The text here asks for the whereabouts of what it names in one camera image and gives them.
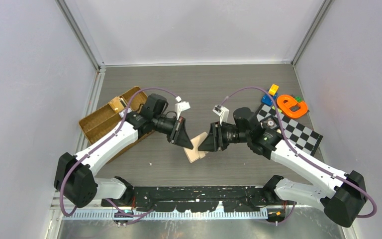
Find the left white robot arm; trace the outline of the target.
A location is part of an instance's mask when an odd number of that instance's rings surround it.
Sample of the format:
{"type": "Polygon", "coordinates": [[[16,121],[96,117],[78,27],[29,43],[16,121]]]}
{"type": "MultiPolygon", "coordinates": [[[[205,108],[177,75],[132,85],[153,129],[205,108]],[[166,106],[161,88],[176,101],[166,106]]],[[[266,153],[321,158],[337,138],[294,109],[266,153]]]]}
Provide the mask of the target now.
{"type": "Polygon", "coordinates": [[[98,199],[129,205],[134,197],[130,183],[119,176],[103,179],[96,175],[118,153],[153,131],[165,134],[171,144],[193,149],[186,132],[186,120],[181,116],[181,112],[190,109],[190,104],[180,97],[176,100],[175,115],[169,117],[165,112],[166,98],[151,94],[138,111],[123,110],[122,121],[97,142],[75,155],[67,152],[61,155],[54,180],[54,188],[60,196],[66,197],[77,208],[98,199]]]}

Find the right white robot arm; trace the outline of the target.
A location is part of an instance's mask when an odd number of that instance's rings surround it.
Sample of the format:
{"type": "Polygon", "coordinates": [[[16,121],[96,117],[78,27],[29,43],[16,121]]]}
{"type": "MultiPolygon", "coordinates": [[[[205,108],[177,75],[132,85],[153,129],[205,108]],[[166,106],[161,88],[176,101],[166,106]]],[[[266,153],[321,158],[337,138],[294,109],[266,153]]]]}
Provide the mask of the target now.
{"type": "Polygon", "coordinates": [[[346,173],[305,153],[278,132],[279,121],[261,117],[247,107],[233,112],[235,123],[213,122],[199,151],[225,150],[232,143],[246,143],[257,155],[284,165],[310,182],[296,183],[274,175],[261,189],[270,204],[294,201],[317,208],[336,224],[350,227],[367,202],[362,174],[346,173]]]}

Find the beige card holder wallet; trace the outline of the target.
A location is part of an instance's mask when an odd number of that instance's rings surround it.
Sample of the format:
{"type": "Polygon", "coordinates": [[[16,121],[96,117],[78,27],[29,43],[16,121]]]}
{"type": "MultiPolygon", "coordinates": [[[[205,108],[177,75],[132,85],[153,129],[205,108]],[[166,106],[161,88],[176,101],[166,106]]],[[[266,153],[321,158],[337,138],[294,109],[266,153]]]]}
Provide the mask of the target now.
{"type": "Polygon", "coordinates": [[[189,163],[193,163],[199,159],[202,159],[206,157],[206,155],[209,153],[208,151],[201,151],[198,149],[198,147],[202,144],[202,142],[205,140],[207,136],[208,136],[207,132],[204,131],[201,134],[191,139],[193,149],[184,147],[184,152],[189,163]]]}

